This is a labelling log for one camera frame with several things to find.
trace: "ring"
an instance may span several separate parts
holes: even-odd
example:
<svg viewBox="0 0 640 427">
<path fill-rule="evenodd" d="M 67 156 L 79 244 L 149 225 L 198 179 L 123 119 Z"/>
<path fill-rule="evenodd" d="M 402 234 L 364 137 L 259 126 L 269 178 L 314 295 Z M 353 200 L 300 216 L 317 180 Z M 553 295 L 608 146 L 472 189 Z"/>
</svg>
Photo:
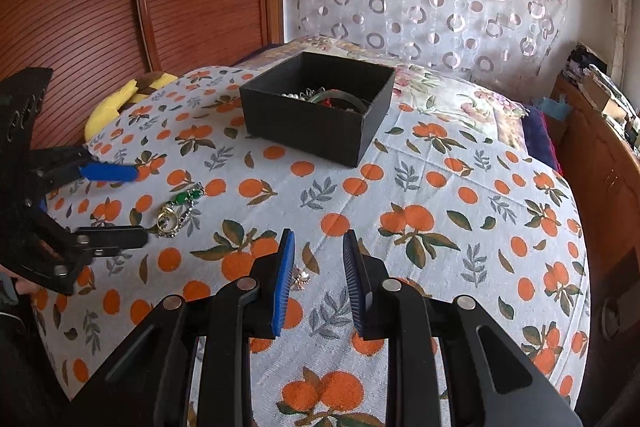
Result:
<svg viewBox="0 0 640 427">
<path fill-rule="evenodd" d="M 367 112 L 367 106 L 362 103 L 361 99 L 339 89 L 329 89 L 316 93 L 307 102 L 320 103 L 322 100 L 328 100 L 329 98 L 337 98 L 338 100 L 344 100 L 345 102 L 350 103 L 360 114 L 365 114 Z"/>
<path fill-rule="evenodd" d="M 174 221 L 174 225 L 170 229 L 166 229 L 165 226 L 171 220 Z M 158 219 L 156 220 L 156 225 L 158 226 L 159 235 L 166 235 L 173 232 L 177 232 L 178 230 L 178 216 L 175 214 L 175 211 L 172 207 L 163 205 L 160 209 L 160 213 L 158 214 Z"/>
</svg>

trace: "wooden cabinet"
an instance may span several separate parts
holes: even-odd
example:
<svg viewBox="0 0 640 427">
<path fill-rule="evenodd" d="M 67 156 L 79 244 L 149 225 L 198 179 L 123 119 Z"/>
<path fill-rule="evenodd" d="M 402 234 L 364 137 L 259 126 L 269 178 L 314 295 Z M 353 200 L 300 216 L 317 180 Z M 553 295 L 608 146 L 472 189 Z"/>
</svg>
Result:
<svg viewBox="0 0 640 427">
<path fill-rule="evenodd" d="M 633 248 L 640 252 L 640 162 L 580 91 L 559 76 L 552 98 L 574 108 L 558 161 L 580 214 L 594 283 Z"/>
</svg>

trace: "bangle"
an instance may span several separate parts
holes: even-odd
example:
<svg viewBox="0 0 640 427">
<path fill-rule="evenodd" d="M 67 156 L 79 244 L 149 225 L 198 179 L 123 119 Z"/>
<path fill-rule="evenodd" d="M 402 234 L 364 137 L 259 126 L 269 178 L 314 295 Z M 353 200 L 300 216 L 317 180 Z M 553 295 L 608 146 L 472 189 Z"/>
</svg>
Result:
<svg viewBox="0 0 640 427">
<path fill-rule="evenodd" d="M 313 95 L 308 102 L 311 103 L 320 103 L 323 100 L 329 100 L 331 98 L 336 98 L 337 100 L 344 100 L 348 104 L 353 106 L 353 109 L 360 114 L 365 114 L 367 112 L 367 106 L 364 105 L 361 99 L 357 96 L 353 96 L 352 94 L 340 90 L 340 89 L 329 89 L 327 91 L 322 91 Z"/>
</svg>

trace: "jewelry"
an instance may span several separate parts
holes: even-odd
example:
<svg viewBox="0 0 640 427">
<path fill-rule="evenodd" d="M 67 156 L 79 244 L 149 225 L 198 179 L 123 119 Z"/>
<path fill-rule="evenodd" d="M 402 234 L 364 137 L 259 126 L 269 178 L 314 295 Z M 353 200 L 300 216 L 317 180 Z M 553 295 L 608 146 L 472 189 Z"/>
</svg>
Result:
<svg viewBox="0 0 640 427">
<path fill-rule="evenodd" d="M 175 237 L 185 223 L 191 217 L 191 212 L 195 206 L 195 200 L 199 200 L 204 195 L 204 187 L 200 182 L 196 183 L 189 190 L 175 195 L 173 200 L 167 201 L 160 207 L 156 225 L 159 237 Z M 178 206 L 185 206 L 180 216 L 176 213 Z"/>
<path fill-rule="evenodd" d="M 311 275 L 308 272 L 301 270 L 298 266 L 294 266 L 293 272 L 291 273 L 291 289 L 295 291 L 305 289 L 305 285 L 309 283 L 309 279 L 311 279 Z"/>
<path fill-rule="evenodd" d="M 300 91 L 298 94 L 283 93 L 282 95 L 286 96 L 287 98 L 295 98 L 296 100 L 302 100 L 303 102 L 308 102 L 308 100 L 313 95 L 323 91 L 324 91 L 324 87 L 321 87 L 320 89 L 316 89 L 316 90 L 313 90 L 310 87 L 307 87 L 305 91 Z"/>
<path fill-rule="evenodd" d="M 323 92 L 318 92 L 307 100 L 307 102 L 322 103 L 324 100 L 342 100 L 342 104 L 339 103 L 336 105 L 335 103 L 332 103 L 331 107 L 337 107 L 343 110 L 354 110 L 360 114 L 365 114 L 367 112 L 367 106 L 364 105 L 361 99 L 340 89 L 329 89 L 324 90 Z"/>
</svg>

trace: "metal pin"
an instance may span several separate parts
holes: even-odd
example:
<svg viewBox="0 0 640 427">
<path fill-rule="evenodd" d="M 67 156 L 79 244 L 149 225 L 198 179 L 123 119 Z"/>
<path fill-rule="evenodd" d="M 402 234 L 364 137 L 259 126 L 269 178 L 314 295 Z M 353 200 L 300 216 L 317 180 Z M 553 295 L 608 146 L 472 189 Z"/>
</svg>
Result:
<svg viewBox="0 0 640 427">
<path fill-rule="evenodd" d="M 180 306 L 182 306 L 182 299 L 177 295 L 169 295 L 162 300 L 162 307 L 165 310 L 177 310 Z"/>
<path fill-rule="evenodd" d="M 458 297 L 458 301 L 456 302 L 463 310 L 472 310 L 476 307 L 476 301 L 472 297 L 469 297 L 469 295 Z"/>
<path fill-rule="evenodd" d="M 398 279 L 385 279 L 382 282 L 382 287 L 388 292 L 399 292 L 402 283 Z"/>
<path fill-rule="evenodd" d="M 236 284 L 242 291 L 249 291 L 253 290 L 257 283 L 252 277 L 242 277 L 242 279 L 240 279 Z"/>
</svg>

